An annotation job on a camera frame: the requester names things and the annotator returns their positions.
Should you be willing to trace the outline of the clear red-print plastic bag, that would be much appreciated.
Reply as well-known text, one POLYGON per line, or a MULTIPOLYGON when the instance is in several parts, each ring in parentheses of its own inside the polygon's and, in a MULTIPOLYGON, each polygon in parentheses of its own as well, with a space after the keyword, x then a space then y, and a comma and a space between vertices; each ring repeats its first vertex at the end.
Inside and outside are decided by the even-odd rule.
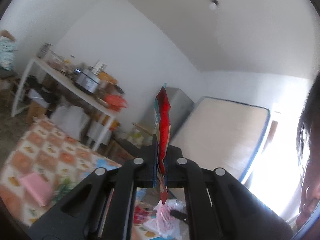
POLYGON ((143 224, 144 228, 164 239, 183 239, 183 232, 180 229, 181 220, 172 216, 170 212, 174 210, 185 214, 185 202, 167 199, 163 205, 160 200, 153 209, 156 211, 155 217, 147 220, 143 224))

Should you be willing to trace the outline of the pink cloth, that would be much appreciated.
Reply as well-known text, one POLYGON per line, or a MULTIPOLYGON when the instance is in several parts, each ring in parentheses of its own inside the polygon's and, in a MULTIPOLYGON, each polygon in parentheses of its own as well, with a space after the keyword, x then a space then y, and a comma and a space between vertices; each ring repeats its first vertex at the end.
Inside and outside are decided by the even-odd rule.
POLYGON ((38 173, 29 173, 19 181, 40 207, 47 206, 52 200, 53 188, 38 173))

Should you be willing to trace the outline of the red squirrel snack bag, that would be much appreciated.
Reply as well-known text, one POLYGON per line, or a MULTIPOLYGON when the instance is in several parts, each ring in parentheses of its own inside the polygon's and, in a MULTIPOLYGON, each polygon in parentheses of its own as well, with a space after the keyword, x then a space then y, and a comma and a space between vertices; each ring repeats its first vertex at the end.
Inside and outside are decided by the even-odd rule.
POLYGON ((167 95, 167 84, 164 83, 155 98, 155 135, 156 144, 156 174, 160 185, 160 200, 164 206, 168 198, 168 188, 165 184, 166 168, 165 158, 167 156, 167 148, 170 140, 170 102, 167 95))

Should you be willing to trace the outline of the patterned tablecloth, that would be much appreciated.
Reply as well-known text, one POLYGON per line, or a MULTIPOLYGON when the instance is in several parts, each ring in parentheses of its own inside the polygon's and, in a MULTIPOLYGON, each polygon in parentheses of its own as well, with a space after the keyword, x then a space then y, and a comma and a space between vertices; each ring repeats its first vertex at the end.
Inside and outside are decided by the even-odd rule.
MULTIPOLYGON (((138 155, 129 160, 144 152, 155 156, 155 148, 148 146, 139 149, 138 155)), ((2 238, 31 239, 28 235, 30 227, 95 169, 103 167, 111 171, 124 164, 97 154, 58 129, 48 118, 37 120, 23 135, 1 170, 2 238), (47 206, 40 207, 20 183, 19 179, 29 173, 38 173, 53 188, 53 197, 47 206)), ((136 204, 137 200, 131 239, 156 239, 156 233, 135 220, 136 204)))

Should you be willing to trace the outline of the white mattress blue trim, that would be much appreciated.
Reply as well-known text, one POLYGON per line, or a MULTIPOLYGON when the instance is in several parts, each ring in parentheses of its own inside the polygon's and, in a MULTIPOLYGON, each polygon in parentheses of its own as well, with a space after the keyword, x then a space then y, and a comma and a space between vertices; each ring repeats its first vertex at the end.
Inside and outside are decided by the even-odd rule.
POLYGON ((264 107, 203 97, 171 141, 199 167, 224 168, 245 182, 260 152, 271 113, 264 107))

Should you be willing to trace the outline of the red plastic bag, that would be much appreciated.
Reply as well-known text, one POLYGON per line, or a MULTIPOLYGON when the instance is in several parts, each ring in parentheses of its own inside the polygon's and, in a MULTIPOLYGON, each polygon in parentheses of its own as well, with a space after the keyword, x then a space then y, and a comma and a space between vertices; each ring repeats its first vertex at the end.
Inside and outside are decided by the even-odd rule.
POLYGON ((113 111, 120 112, 122 109, 128 107, 127 101, 120 95, 107 95, 105 96, 105 102, 109 105, 109 108, 113 111))

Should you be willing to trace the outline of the grey refrigerator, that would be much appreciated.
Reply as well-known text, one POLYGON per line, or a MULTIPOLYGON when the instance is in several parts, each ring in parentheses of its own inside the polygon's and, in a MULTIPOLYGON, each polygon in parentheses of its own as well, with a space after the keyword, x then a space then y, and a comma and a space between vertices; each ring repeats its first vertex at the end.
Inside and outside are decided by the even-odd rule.
MULTIPOLYGON (((171 107, 169 117, 171 124, 170 138, 172 139, 191 113, 195 103, 179 88, 167 87, 166 90, 171 107)), ((155 100, 152 100, 151 104, 139 121, 139 124, 149 132, 152 132, 155 127, 154 101, 155 100)))

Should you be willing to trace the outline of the silver rice cooker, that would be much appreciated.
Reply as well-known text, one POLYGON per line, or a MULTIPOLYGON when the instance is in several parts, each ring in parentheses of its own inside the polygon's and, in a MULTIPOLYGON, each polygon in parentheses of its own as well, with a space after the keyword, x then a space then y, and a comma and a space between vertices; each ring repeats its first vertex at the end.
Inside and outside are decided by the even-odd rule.
POLYGON ((86 94, 94 94, 100 85, 100 79, 92 71, 83 69, 77 75, 74 85, 86 94))

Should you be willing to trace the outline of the steel thermos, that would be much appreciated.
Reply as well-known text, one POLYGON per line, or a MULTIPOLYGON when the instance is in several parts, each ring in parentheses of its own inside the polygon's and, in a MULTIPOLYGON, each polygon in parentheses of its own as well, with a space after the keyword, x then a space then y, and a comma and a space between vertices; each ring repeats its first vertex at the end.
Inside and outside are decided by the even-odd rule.
POLYGON ((48 52, 50 51, 51 47, 52 47, 51 44, 49 44, 49 43, 44 43, 44 44, 40 47, 39 51, 38 51, 37 54, 36 54, 37 58, 39 58, 39 59, 45 58, 46 55, 48 54, 48 52))

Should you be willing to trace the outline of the floral blue cushion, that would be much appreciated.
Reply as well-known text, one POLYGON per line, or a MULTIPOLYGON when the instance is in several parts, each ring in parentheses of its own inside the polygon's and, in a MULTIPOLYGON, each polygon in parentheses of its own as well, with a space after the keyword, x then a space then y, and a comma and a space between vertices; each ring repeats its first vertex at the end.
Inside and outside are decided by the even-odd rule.
POLYGON ((9 38, 1 37, 0 65, 4 70, 13 70, 16 43, 9 38))

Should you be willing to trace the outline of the ceiling lamp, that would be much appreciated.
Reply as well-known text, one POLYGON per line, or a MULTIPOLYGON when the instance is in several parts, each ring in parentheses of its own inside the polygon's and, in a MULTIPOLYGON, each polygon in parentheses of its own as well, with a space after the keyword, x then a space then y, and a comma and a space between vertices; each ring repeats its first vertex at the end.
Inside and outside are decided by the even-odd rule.
POLYGON ((217 0, 211 0, 209 4, 209 8, 210 10, 215 10, 217 9, 218 5, 219 5, 219 2, 217 0))

